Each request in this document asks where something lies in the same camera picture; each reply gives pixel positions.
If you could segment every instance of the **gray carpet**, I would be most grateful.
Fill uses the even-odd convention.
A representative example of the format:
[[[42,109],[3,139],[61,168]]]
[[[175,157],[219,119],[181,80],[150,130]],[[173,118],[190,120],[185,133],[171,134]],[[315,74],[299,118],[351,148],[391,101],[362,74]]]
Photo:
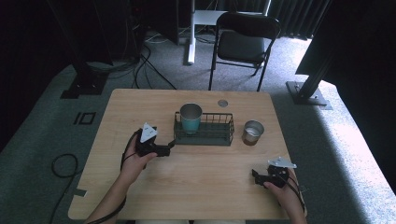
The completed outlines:
[[[195,64],[186,65],[188,44],[183,40],[181,43],[176,46],[152,39],[147,43],[148,60],[177,89],[207,90],[212,45],[197,42]],[[396,197],[336,87],[323,81],[319,86],[332,109],[295,105],[291,100],[285,82],[306,80],[306,76],[294,73],[308,45],[309,41],[278,39],[262,85],[262,91],[272,96],[290,156],[298,165],[296,174],[305,189],[308,223],[390,223],[396,220]],[[110,74],[101,95],[81,95],[78,99],[60,99],[75,76],[72,66],[52,80],[0,154],[0,223],[49,223],[70,179],[55,176],[51,163],[61,154],[72,153],[78,158],[77,170],[83,169],[111,92],[131,88],[137,68]],[[212,88],[255,91],[259,77],[250,77],[250,73],[246,68],[219,65]],[[148,66],[139,70],[137,84],[142,89],[172,89]],[[85,124],[87,120],[81,117],[77,119],[78,114],[84,113],[89,118],[95,114],[92,124]],[[67,175],[74,172],[75,164],[70,158],[63,158],[55,166],[59,173]],[[81,222],[67,216],[78,179],[79,175],[60,202],[53,223]]]

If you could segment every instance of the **person's left hand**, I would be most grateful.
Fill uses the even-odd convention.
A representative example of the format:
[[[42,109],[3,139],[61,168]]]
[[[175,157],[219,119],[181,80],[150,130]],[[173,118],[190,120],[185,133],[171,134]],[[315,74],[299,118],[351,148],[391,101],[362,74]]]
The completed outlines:
[[[130,155],[130,158],[124,161],[121,171],[120,171],[120,179],[125,181],[127,184],[133,184],[137,177],[142,172],[145,165],[151,161],[153,158],[157,157],[157,153],[151,152],[144,157],[139,157],[135,153],[135,145],[136,145],[137,135],[132,139],[131,144],[129,145],[128,149],[126,150],[126,155],[124,158],[127,158]]]

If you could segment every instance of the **black wire basket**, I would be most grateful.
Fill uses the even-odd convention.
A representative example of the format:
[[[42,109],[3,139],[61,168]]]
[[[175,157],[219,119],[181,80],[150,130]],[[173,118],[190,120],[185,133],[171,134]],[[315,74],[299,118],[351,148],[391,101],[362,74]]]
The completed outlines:
[[[174,134],[178,145],[230,146],[233,141],[233,114],[203,113],[196,133],[184,132],[180,113],[175,113]]]

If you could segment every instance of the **black chair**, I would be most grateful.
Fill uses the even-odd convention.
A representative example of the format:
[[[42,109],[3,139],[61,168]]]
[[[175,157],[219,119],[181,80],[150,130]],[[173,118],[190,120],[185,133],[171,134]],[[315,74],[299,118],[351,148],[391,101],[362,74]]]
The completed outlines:
[[[237,12],[222,14],[216,23],[216,40],[210,69],[209,90],[212,89],[213,71],[216,69],[216,63],[225,63],[255,68],[253,76],[262,67],[262,76],[257,88],[257,91],[260,91],[271,47],[279,33],[280,23],[274,18]],[[267,47],[264,45],[265,39],[268,39],[269,42]]]

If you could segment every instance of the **metal cup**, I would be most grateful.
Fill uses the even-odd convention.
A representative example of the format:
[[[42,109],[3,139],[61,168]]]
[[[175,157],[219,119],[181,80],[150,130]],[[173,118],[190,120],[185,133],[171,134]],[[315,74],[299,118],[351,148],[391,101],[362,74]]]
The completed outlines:
[[[264,126],[257,120],[250,120],[245,124],[244,133],[242,134],[242,140],[248,146],[256,145],[259,141],[260,136],[264,133]]]
[[[184,104],[180,108],[180,120],[183,130],[187,134],[195,134],[201,122],[202,108],[195,103]]]

